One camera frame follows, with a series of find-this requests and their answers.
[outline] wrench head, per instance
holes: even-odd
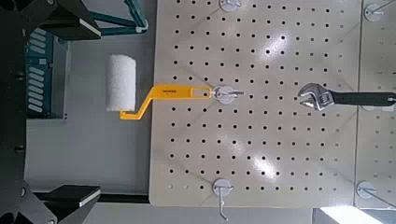
[[[314,108],[321,111],[328,105],[333,105],[334,100],[330,91],[324,89],[317,83],[308,83],[303,86],[297,94],[299,97],[308,96],[308,99],[302,100],[300,105]]]

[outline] black wrench handle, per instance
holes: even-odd
[[[337,105],[391,106],[396,104],[394,92],[336,92],[330,91]]]

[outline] white pegboard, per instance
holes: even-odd
[[[385,1],[365,1],[368,6]],[[396,5],[383,8],[380,21],[362,23],[361,91],[396,91]],[[396,203],[396,114],[380,108],[360,109],[356,181],[367,180],[377,189],[376,195]],[[364,200],[356,195],[361,208],[387,208],[374,198]]]
[[[211,185],[235,186],[226,206],[352,204],[354,106],[323,113],[299,105],[308,82],[358,87],[360,1],[158,3],[155,83],[229,85],[231,105],[156,101],[149,199],[163,206],[218,206]]]

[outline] yellow roller handle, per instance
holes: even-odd
[[[203,94],[195,95],[194,91],[201,91]],[[210,87],[161,84],[151,88],[137,114],[129,114],[125,111],[120,111],[120,119],[141,119],[145,114],[151,100],[195,100],[209,99],[211,97],[212,89]]]

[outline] paint roller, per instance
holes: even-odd
[[[111,55],[106,65],[106,110],[120,111],[120,119],[141,119],[151,100],[198,100],[212,97],[210,87],[155,85],[136,114],[136,62],[125,55]]]

